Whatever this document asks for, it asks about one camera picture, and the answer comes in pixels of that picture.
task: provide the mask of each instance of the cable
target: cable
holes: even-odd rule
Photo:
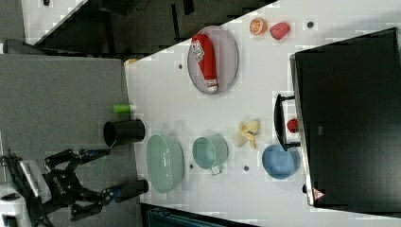
[[[138,3],[141,3],[141,2],[143,2],[144,0],[139,0],[138,2],[135,2],[133,5],[135,6],[135,10],[137,10],[137,11],[142,11],[142,10],[145,10],[145,9],[147,9],[147,7],[148,7],[148,5],[149,5],[149,3],[150,3],[150,0],[147,0],[148,2],[147,2],[147,4],[143,7],[143,8],[138,8],[138,6],[136,6],[136,4],[138,4]]]
[[[3,140],[2,140],[2,137],[1,137],[1,131],[0,131],[0,152],[1,152],[1,155],[2,155],[2,157],[4,156],[4,151],[3,151]],[[6,182],[7,181],[7,173],[6,173],[6,167],[5,166],[3,166],[4,168],[3,168],[3,171],[4,171],[4,181]]]

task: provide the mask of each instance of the mint green bowl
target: mint green bowl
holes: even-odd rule
[[[147,161],[151,185],[157,192],[168,193],[183,181],[183,151],[174,137],[151,136]]]

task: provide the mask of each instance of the white sticker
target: white sticker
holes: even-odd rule
[[[194,53],[195,59],[197,60],[197,62],[202,61],[203,60],[203,48],[201,47],[201,43],[200,41],[195,41],[191,44],[192,47],[192,52]]]
[[[316,200],[320,199],[321,197],[323,197],[324,193],[319,191],[316,188],[313,188],[313,195],[315,196],[315,201],[316,201]]]
[[[205,82],[206,82],[207,87],[213,87],[218,84],[217,79],[207,79]]]

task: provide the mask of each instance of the orange fruit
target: orange fruit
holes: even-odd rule
[[[268,29],[268,23],[262,18],[255,18],[251,20],[250,32],[252,35],[261,35]]]

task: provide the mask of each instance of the black cup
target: black cup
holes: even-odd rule
[[[139,120],[107,122],[103,127],[103,137],[107,146],[141,142],[145,137],[145,125]]]

